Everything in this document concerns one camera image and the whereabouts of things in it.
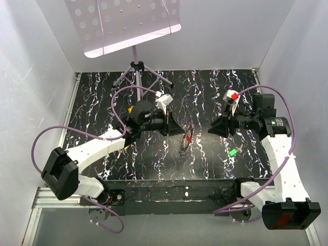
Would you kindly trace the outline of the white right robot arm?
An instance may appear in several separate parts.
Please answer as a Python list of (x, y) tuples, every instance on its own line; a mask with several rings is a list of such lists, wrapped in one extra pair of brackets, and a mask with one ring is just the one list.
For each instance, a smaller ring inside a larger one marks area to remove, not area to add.
[(242, 204), (247, 200), (261, 211), (269, 230), (305, 230), (320, 215), (318, 202), (310, 200), (300, 179), (293, 148), (292, 129), (285, 117), (276, 115), (273, 94), (254, 94), (251, 113), (236, 112), (239, 95), (228, 91), (224, 112), (211, 123), (210, 134), (227, 138), (237, 129), (253, 130), (265, 149), (273, 173), (260, 185), (253, 178), (237, 178), (224, 195)]

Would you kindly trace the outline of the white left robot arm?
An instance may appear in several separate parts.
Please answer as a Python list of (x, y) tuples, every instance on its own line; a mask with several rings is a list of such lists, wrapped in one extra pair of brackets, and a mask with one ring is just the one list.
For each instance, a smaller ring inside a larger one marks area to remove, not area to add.
[(116, 125), (99, 139), (66, 151), (61, 147), (54, 149), (42, 171), (43, 181), (58, 200), (79, 195), (92, 198), (98, 205), (105, 204), (110, 196), (110, 188), (98, 178), (83, 176), (83, 170), (108, 154), (123, 150), (136, 142), (143, 131), (158, 131), (163, 136), (183, 134), (183, 129), (167, 110), (167, 105), (172, 100), (168, 94), (158, 98), (158, 109), (154, 109), (146, 100), (138, 101), (122, 119), (125, 128)]

